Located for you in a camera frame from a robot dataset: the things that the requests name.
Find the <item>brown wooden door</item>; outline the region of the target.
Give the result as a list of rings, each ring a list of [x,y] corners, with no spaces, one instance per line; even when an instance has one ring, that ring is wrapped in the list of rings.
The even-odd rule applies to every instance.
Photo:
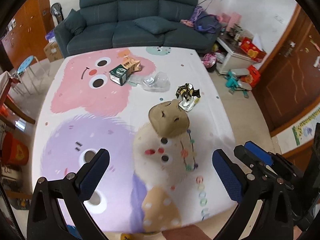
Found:
[[[253,89],[271,134],[319,103],[319,32],[303,9],[294,20]]]

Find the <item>red gift box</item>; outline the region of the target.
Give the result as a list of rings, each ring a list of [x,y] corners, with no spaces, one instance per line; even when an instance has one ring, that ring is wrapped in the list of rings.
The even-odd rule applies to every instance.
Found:
[[[24,166],[29,160],[28,147],[14,138],[12,133],[7,132],[2,145],[2,161],[5,165]]]

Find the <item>red box on floor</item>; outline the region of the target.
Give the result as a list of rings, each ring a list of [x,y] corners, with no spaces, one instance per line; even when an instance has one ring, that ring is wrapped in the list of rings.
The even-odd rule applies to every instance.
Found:
[[[247,69],[249,71],[249,74],[240,77],[240,80],[242,82],[248,83],[252,88],[254,88],[260,80],[260,73],[253,65],[250,65]]]

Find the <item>teal toy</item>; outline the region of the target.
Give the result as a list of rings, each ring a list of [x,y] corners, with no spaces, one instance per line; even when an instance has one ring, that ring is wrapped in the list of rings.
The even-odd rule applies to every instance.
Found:
[[[252,86],[246,81],[242,81],[242,77],[248,77],[249,70],[246,68],[236,68],[230,69],[225,76],[226,84],[225,86],[229,89],[230,94],[234,94],[236,91],[241,91],[243,93],[244,98],[248,99],[248,92],[252,90]]]

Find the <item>black yellow crumpled wrapper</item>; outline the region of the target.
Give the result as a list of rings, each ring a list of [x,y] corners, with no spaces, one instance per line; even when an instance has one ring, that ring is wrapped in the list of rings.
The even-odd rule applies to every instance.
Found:
[[[186,112],[191,111],[201,98],[199,89],[195,89],[191,83],[185,83],[176,90],[176,98],[179,106]]]

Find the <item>brown crumpled paper tray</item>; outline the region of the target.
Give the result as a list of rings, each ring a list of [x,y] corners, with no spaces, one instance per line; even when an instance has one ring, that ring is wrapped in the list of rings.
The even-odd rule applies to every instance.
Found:
[[[190,121],[177,99],[159,103],[148,113],[150,123],[159,137],[174,138],[186,132]]]

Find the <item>red box on cabinet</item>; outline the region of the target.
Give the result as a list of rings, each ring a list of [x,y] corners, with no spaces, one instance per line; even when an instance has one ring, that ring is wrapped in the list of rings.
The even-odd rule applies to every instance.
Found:
[[[253,61],[261,63],[266,56],[264,50],[260,50],[256,45],[252,43],[248,37],[244,37],[240,44],[240,49]]]

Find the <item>white side cabinet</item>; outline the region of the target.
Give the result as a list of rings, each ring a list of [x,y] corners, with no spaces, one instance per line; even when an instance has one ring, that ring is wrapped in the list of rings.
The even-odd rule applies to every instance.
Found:
[[[220,35],[216,42],[219,44],[219,48],[226,53],[223,62],[217,64],[217,71],[220,74],[227,74],[230,69],[248,68],[254,64],[254,61],[235,42],[231,42],[223,35]]]

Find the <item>colourful cartoon tablecloth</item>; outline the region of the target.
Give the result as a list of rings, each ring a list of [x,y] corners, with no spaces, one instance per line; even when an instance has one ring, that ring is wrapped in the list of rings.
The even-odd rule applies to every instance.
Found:
[[[109,71],[129,56],[142,70],[167,74],[170,89],[148,92]],[[149,110],[176,99],[185,83],[201,98],[189,128],[160,138]],[[232,155],[235,139],[217,90],[196,51],[173,47],[114,48],[67,57],[48,90],[37,121],[32,181],[77,172],[101,149],[110,164],[84,205],[103,231],[151,232],[194,224],[235,206],[212,165],[217,149]]]

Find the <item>clear plastic container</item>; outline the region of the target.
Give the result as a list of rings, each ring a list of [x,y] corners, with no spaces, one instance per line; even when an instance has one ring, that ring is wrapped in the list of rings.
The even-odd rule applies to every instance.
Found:
[[[152,76],[138,76],[131,75],[129,82],[135,85],[140,85],[143,90],[148,92],[166,92],[170,89],[170,81],[167,74],[164,72],[158,72]]]

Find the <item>purple backpack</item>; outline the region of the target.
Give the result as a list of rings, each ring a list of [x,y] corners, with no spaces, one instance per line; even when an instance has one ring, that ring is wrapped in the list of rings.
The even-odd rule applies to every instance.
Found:
[[[208,14],[201,6],[196,6],[190,18],[193,29],[200,33],[217,34],[221,30],[219,18]]]

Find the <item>tan crumpled carton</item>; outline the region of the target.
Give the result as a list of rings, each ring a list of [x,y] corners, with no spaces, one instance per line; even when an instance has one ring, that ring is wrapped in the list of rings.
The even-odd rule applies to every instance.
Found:
[[[140,72],[142,70],[140,61],[136,60],[136,59],[134,59],[132,57],[129,57],[129,56],[124,57],[121,64],[130,73],[132,73],[132,72]]]

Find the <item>blue round stool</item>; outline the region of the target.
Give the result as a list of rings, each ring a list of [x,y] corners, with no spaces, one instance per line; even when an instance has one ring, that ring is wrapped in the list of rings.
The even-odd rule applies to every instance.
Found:
[[[25,90],[27,91],[27,93],[29,95],[31,95],[31,91],[27,88],[27,85],[24,83],[23,81],[23,76],[26,74],[27,77],[29,78],[29,81],[31,83],[31,86],[33,87],[33,89],[35,90],[35,92],[37,94],[39,94],[39,90],[36,87],[33,78],[31,77],[31,74],[33,75],[33,77],[38,80],[41,81],[41,79],[34,73],[33,69],[32,69],[32,62],[36,61],[36,64],[39,66],[40,70],[43,71],[44,75],[46,75],[47,77],[50,77],[49,73],[50,71],[46,71],[43,67],[43,64],[40,62],[40,60],[34,56],[34,55],[30,55],[29,57],[27,57],[21,64],[20,66],[17,68],[16,70],[16,77],[17,79],[20,81],[20,83],[23,85],[23,87],[25,88]]]

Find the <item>green carton box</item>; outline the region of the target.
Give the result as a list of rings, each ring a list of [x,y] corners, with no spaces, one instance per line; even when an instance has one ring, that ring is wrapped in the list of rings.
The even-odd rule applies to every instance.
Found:
[[[130,70],[120,64],[109,71],[109,76],[111,81],[122,86],[130,76]]]

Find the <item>cardboard box on floor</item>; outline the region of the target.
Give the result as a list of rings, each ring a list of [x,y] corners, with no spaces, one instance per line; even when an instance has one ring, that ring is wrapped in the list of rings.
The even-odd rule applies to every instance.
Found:
[[[45,53],[47,59],[49,60],[49,62],[54,62],[54,61],[63,59],[63,55],[62,55],[60,48],[59,48],[56,41],[49,42],[44,47],[44,53]]]

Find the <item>dark teal cushion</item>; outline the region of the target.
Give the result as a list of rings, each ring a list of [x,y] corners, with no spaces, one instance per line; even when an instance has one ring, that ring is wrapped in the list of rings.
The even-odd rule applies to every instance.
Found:
[[[176,30],[173,23],[159,16],[142,17],[134,20],[133,22],[136,26],[153,35],[164,34],[169,31]]]

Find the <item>orange wooden wardrobe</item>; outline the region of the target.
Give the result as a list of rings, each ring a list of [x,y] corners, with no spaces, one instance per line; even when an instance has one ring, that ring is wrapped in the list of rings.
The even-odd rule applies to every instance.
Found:
[[[49,0],[26,0],[1,36],[1,70],[17,69],[30,55],[46,59],[46,34],[54,29]]]

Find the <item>dark teal sofa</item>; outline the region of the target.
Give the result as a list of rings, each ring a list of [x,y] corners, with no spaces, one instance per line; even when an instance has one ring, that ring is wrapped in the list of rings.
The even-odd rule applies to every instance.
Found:
[[[178,47],[210,52],[222,29],[198,0],[79,0],[53,30],[63,55],[122,47]]]

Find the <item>black standing fan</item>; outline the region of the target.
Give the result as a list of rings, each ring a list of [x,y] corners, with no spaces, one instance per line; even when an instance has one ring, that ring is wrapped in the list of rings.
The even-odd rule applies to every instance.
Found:
[[[50,7],[50,13],[52,16],[55,16],[57,23],[61,23],[63,21],[62,7],[60,3],[54,3]]]

